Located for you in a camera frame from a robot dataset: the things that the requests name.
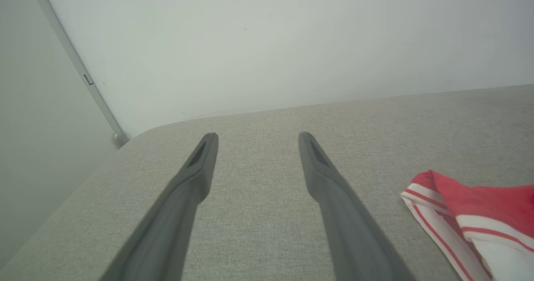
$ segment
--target gray textile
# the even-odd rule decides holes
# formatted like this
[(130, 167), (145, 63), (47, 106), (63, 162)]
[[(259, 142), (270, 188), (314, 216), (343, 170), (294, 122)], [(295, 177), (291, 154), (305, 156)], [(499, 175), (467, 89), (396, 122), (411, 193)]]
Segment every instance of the gray textile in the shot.
[(311, 132), (417, 279), (458, 279), (399, 197), (433, 169), (466, 185), (534, 182), (534, 85), (321, 104), (151, 129), (94, 173), (4, 280), (97, 280), (200, 138), (219, 134), (183, 280), (333, 280), (297, 137)]

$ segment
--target white wall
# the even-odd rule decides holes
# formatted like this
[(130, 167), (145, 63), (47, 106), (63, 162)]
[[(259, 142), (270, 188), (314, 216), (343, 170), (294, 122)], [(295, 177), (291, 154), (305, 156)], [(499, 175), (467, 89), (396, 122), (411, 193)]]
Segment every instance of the white wall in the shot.
[(51, 3), (129, 136), (206, 116), (534, 82), (534, 0)]
[(36, 0), (0, 0), (0, 268), (115, 152)]

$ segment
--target metal strip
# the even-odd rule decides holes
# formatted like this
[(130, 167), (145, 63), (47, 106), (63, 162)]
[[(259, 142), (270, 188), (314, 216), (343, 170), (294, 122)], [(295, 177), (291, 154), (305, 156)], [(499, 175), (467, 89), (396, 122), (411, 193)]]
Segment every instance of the metal strip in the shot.
[(102, 99), (102, 96), (98, 91), (97, 87), (93, 84), (90, 74), (83, 65), (82, 60), (78, 56), (78, 53), (76, 53), (76, 50), (74, 49), (74, 46), (72, 45), (71, 41), (68, 39), (67, 34), (63, 29), (63, 26), (61, 26), (58, 17), (55, 15), (54, 10), (52, 9), (52, 6), (50, 5), (48, 0), (37, 1), (40, 5), (40, 8), (43, 10), (46, 18), (48, 19), (48, 22), (50, 22), (50, 25), (52, 26), (52, 29), (55, 32), (55, 35), (58, 36), (61, 45), (63, 45), (63, 49), (65, 49), (65, 52), (71, 59), (74, 68), (76, 68), (80, 79), (86, 85), (87, 90), (89, 90), (89, 92), (93, 96), (93, 99), (95, 99), (95, 102), (102, 111), (102, 114), (106, 118), (109, 125), (111, 125), (113, 132), (115, 132), (113, 136), (113, 142), (118, 148), (122, 147), (124, 144), (126, 144), (126, 142), (128, 142), (128, 137), (124, 134), (121, 127), (118, 125), (117, 121), (113, 117), (113, 114), (107, 107), (106, 102)]

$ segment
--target folded cloth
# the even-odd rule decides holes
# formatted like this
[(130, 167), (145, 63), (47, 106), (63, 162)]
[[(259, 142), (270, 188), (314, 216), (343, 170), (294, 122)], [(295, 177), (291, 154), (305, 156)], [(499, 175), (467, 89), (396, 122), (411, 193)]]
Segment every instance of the folded cloth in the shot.
[(429, 170), (400, 195), (463, 281), (534, 280), (534, 185), (467, 187)]

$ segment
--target red stripe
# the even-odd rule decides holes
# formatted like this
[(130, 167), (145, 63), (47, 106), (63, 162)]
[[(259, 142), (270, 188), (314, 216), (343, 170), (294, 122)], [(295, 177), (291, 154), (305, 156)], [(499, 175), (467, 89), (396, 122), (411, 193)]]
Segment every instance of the red stripe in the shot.
[(429, 203), (432, 203), (432, 204), (434, 204), (434, 205), (436, 205), (438, 207), (441, 207), (441, 208), (447, 210), (447, 206), (446, 205), (443, 205), (442, 203), (436, 202), (436, 201), (434, 201), (433, 199), (431, 199), (429, 197), (425, 197), (424, 195), (422, 195), (422, 194), (420, 194), (420, 193), (418, 193), (418, 192), (416, 192), (414, 190), (406, 189), (406, 190), (404, 190), (404, 192), (410, 193), (412, 195), (415, 195), (416, 197), (419, 197), (420, 199), (423, 199), (423, 200), (425, 200), (425, 201), (427, 201)]
[(508, 235), (508, 234), (505, 234), (505, 233), (502, 233), (502, 232), (499, 232), (499, 231), (494, 231), (494, 230), (489, 230), (487, 228), (473, 228), (473, 227), (463, 227), (462, 228), (462, 232), (478, 232), (478, 233), (485, 233), (485, 234), (489, 234), (489, 235), (495, 235), (495, 236), (499, 236), (499, 237), (503, 237), (505, 239), (508, 239), (508, 240), (511, 240), (511, 241), (515, 241), (516, 243), (519, 243), (519, 245), (522, 245), (525, 249), (528, 249), (530, 252), (533, 252), (534, 253), (534, 249), (532, 249), (531, 247), (527, 246), (526, 244), (522, 243), (519, 239), (511, 236), (511, 235)]
[(452, 256), (452, 258), (454, 258), (454, 260), (456, 261), (456, 264), (458, 264), (458, 266), (460, 267), (462, 272), (467, 276), (467, 279), (469, 279), (469, 281), (473, 281), (473, 278), (471, 277), (471, 275), (469, 275), (469, 273), (467, 273), (466, 268), (463, 267), (463, 264), (460, 262), (460, 260), (456, 256), (456, 254), (454, 254), (454, 252), (452, 252), (451, 247), (448, 246), (448, 244), (441, 238), (441, 236), (439, 236), (439, 234), (436, 232), (436, 230), (434, 230), (433, 227), (427, 222), (427, 220), (425, 219), (425, 217), (423, 216), (421, 211), (419, 211), (419, 208), (416, 205), (413, 205), (413, 208), (416, 210), (417, 214), (419, 214), (419, 217), (423, 220), (423, 222), (425, 223), (427, 228), (429, 228), (429, 230), (431, 230), (431, 232), (434, 234), (434, 236), (437, 237), (437, 239), (439, 239), (441, 244), (447, 249), (447, 251)]

